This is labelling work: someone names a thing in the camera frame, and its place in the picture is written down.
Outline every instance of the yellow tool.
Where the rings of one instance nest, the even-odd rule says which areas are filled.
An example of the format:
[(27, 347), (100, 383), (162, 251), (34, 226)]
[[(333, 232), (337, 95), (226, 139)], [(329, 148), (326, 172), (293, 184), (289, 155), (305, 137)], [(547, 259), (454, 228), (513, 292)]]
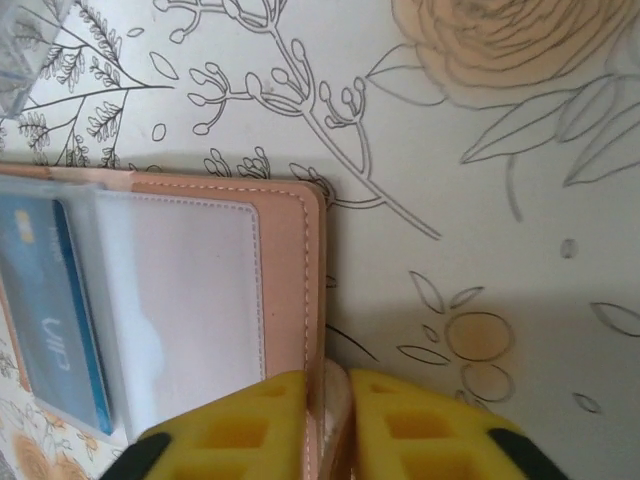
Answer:
[[(356, 454), (345, 470), (327, 448), (326, 478), (568, 480), (501, 417), (376, 372), (350, 381), (336, 445)], [(147, 431), (102, 480), (299, 480), (305, 412), (304, 373), (279, 375)]]

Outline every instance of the leather wallet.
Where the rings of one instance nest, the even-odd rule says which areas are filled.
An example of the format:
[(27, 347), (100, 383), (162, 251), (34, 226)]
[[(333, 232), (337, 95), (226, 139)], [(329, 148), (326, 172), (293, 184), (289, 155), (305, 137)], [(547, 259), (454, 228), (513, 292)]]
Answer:
[(313, 185), (11, 164), (0, 174), (102, 187), (84, 219), (99, 241), (79, 235), (80, 258), (116, 420), (127, 412), (125, 443), (235, 390), (305, 370), (303, 476), (317, 476), (325, 207)]

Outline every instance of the plastic container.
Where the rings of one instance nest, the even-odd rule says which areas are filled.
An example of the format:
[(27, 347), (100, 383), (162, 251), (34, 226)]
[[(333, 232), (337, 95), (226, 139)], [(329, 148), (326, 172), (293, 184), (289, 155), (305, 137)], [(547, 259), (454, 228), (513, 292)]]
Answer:
[(20, 114), (73, 0), (0, 0), (0, 118)]

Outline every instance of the blue card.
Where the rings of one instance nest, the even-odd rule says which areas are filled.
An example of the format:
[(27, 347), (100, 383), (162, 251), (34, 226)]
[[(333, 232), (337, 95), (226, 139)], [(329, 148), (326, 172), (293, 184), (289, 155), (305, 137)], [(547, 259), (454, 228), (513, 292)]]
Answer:
[(64, 205), (0, 193), (0, 272), (36, 398), (113, 426)]

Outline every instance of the tabletop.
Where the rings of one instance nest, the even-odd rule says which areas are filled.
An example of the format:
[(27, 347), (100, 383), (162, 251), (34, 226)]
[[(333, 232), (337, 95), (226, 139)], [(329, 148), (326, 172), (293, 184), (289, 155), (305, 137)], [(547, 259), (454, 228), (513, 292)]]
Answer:
[[(639, 11), (82, 0), (2, 159), (315, 183), (330, 356), (514, 420), (572, 478), (633, 478)], [(0, 337), (2, 478), (99, 477), (119, 451), (35, 407)]]

